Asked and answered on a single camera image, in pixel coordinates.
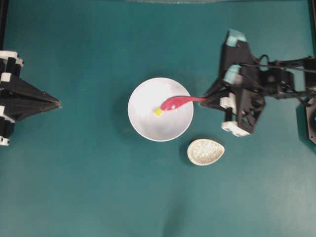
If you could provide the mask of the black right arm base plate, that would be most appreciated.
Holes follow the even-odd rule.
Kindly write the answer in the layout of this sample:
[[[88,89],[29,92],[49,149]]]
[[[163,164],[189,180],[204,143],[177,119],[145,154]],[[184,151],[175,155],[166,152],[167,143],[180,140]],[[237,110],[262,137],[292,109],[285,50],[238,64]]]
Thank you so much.
[[[311,98],[308,101],[311,106],[305,108],[307,132],[309,140],[316,144],[316,100]]]

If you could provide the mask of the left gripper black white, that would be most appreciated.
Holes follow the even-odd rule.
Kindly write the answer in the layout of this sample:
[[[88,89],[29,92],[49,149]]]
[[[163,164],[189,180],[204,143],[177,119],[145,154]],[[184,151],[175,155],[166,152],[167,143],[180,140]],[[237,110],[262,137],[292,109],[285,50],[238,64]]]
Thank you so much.
[[[15,51],[0,51],[0,145],[8,146],[9,137],[14,131],[15,122],[27,117],[48,112],[61,107],[58,99],[47,92],[39,90],[20,76],[24,62]],[[5,103],[10,94],[23,95],[29,98],[48,102]]]

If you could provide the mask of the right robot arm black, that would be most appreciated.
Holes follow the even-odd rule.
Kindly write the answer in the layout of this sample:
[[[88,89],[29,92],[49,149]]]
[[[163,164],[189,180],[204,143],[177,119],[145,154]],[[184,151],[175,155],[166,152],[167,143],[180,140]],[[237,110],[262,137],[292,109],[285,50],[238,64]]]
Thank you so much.
[[[316,75],[316,60],[306,57],[288,61],[270,61],[262,64],[267,55],[256,58],[250,51],[246,36],[237,30],[228,30],[222,44],[219,74],[205,92],[201,106],[225,112],[222,129],[234,136],[251,135],[263,112],[266,97],[295,98],[304,107],[311,104],[305,97],[315,98],[316,84],[308,84],[297,91],[293,70],[305,73],[305,79]]]

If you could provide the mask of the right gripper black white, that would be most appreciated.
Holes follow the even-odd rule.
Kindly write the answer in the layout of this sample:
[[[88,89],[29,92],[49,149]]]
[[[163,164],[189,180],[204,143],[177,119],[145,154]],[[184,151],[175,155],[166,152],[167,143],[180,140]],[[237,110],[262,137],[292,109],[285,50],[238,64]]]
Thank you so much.
[[[265,108],[259,68],[246,36],[228,30],[222,45],[220,76],[203,94],[202,107],[226,111],[222,129],[236,137],[251,135]]]

